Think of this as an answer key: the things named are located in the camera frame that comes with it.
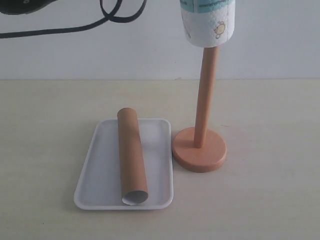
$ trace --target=table surface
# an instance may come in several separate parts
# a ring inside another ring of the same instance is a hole
[[[320,80],[218,80],[209,126],[228,146],[218,170],[173,162],[174,198],[154,211],[74,202],[96,124],[123,107],[194,125],[198,81],[0,81],[0,239],[316,240]]]

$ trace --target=printed pattern on paper towel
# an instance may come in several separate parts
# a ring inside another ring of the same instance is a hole
[[[235,0],[180,0],[181,8],[191,13],[210,13]]]

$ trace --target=tray rim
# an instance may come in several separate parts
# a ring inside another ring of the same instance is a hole
[[[114,122],[114,121],[118,121],[117,118],[110,118],[110,119],[106,119],[103,121],[98,122],[98,124],[95,127],[83,166],[82,166],[82,170],[74,191],[74,195],[73,195],[73,201],[74,204],[82,209],[82,210],[94,210],[94,211],[101,211],[101,210],[119,210],[119,211],[130,211],[130,210],[160,210],[160,209],[164,209],[166,207],[168,207],[171,202],[173,201],[174,198],[174,181],[173,181],[173,156],[172,156],[172,151],[171,154],[169,155],[169,182],[170,182],[170,196],[168,201],[166,201],[163,204],[160,205],[134,205],[134,206],[129,206],[129,205],[85,205],[83,203],[81,203],[80,201],[80,190],[81,190],[81,185],[83,184],[84,181],[84,175],[87,169],[87,165],[90,159],[90,155],[91,155],[91,151],[94,145],[94,141],[96,139],[97,133],[98,133],[98,129],[100,127],[100,125],[102,125],[105,122]],[[169,141],[168,141],[168,148],[171,150],[171,142],[172,142],[172,130],[171,130],[171,124],[168,120],[164,119],[164,118],[138,118],[138,121],[163,121],[168,125],[169,128]]]

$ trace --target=black object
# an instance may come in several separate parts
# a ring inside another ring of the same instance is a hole
[[[0,0],[0,12],[8,15],[29,14],[56,0]]]
[[[106,10],[104,9],[103,0],[99,0],[100,8],[104,17],[88,25],[67,27],[67,28],[43,29],[43,30],[34,30],[34,31],[5,32],[5,33],[0,33],[0,39],[14,39],[14,38],[32,37],[32,36],[50,35],[50,34],[76,33],[76,32],[82,32],[82,31],[94,29],[108,21],[111,21],[114,23],[120,23],[120,24],[130,23],[136,20],[138,17],[140,17],[140,15],[143,13],[147,4],[147,0],[143,0],[143,3],[139,8],[139,10],[131,16],[127,16],[127,17],[115,16],[121,7],[122,1],[123,0],[117,0],[112,11],[110,13],[107,13]]]

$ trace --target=paper towel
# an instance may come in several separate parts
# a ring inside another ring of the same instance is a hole
[[[228,41],[235,30],[236,0],[180,0],[184,33],[198,47]]]

